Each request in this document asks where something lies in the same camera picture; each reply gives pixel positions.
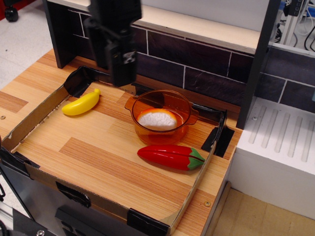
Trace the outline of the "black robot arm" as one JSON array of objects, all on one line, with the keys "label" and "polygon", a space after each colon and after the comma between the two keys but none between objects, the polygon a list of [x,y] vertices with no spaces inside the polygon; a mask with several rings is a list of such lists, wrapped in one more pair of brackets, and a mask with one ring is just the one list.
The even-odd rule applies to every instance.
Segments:
[{"label": "black robot arm", "polygon": [[137,49],[132,24],[142,18],[139,0],[92,0],[84,22],[98,67],[109,70],[116,87],[136,80]]}]

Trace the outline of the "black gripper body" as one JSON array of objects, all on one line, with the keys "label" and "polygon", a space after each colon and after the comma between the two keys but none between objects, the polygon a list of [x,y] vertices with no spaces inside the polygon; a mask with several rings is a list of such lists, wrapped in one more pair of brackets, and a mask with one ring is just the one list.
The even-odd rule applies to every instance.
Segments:
[{"label": "black gripper body", "polygon": [[112,65],[136,63],[136,45],[131,27],[115,32],[92,17],[86,19],[83,25],[99,67],[109,69]]}]

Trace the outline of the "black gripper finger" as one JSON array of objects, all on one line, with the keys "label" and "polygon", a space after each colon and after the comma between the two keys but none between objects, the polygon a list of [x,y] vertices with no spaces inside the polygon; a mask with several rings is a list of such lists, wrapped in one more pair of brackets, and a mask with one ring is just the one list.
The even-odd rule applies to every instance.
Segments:
[{"label": "black gripper finger", "polygon": [[132,84],[136,80],[137,52],[124,50],[117,42],[105,47],[105,56],[110,71],[111,83],[116,87]]}]

